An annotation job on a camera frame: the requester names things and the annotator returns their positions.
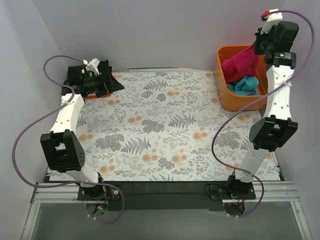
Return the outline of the pink t shirt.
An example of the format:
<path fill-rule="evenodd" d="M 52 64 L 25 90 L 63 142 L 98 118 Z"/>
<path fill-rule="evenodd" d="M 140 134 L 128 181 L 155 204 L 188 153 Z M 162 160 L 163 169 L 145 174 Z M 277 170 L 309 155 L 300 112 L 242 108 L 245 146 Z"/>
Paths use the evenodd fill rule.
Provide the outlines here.
<path fill-rule="evenodd" d="M 243 49 L 221 64 L 225 82 L 227 84 L 242 80 L 244 77 L 253 77 L 259 63 L 259 56 L 254 52 L 254 45 Z"/>

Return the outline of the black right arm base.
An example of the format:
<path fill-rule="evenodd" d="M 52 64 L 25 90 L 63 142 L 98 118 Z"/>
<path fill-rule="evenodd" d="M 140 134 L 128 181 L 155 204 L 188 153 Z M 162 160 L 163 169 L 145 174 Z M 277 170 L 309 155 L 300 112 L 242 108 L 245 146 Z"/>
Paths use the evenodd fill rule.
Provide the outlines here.
<path fill-rule="evenodd" d="M 223 210 L 232 216 L 245 213 L 245 200 L 255 200 L 256 194 L 252 183 L 245 183 L 230 175 L 227 181 L 215 181 L 204 187 L 204 192 L 211 200 L 231 200 L 222 203 Z"/>

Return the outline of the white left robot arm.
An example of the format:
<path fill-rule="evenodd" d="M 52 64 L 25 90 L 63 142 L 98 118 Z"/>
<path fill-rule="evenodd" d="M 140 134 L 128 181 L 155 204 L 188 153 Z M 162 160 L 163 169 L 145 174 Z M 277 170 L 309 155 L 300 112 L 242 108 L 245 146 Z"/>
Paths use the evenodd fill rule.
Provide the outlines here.
<path fill-rule="evenodd" d="M 100 182 L 100 174 L 86 163 L 85 151 L 76 136 L 78 119 L 87 97 L 103 98 L 123 89 L 113 77 L 108 60 L 94 58 L 68 67 L 61 86 L 62 108 L 49 133 L 40 137 L 50 170 L 67 174 L 86 188 Z"/>

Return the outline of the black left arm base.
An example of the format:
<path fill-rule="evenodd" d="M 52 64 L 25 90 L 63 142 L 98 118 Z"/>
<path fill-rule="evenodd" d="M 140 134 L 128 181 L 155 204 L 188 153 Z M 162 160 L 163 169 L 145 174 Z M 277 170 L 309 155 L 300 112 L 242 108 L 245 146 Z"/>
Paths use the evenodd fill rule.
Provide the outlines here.
<path fill-rule="evenodd" d="M 110 186 L 95 185 L 91 187 L 79 187 L 78 201 L 87 201 L 86 211 L 88 214 L 100 217 L 109 208 L 109 203 L 121 200 L 120 191 Z"/>

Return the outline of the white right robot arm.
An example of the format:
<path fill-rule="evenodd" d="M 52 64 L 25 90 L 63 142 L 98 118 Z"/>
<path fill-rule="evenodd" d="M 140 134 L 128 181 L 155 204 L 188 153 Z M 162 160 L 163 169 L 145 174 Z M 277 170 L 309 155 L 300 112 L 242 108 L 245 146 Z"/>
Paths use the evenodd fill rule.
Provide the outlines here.
<path fill-rule="evenodd" d="M 296 67 L 296 54 L 291 52 L 291 47 L 298 31 L 298 24 L 280 20 L 269 30 L 260 28 L 255 34 L 254 53 L 264 55 L 264 63 L 268 66 L 268 91 L 281 89 L 267 97 L 263 118 L 250 129 L 248 151 L 239 168 L 228 177 L 225 191 L 232 198 L 250 193 L 253 175 L 265 158 L 281 148 L 298 129 L 290 112 L 291 85 L 286 82 Z"/>

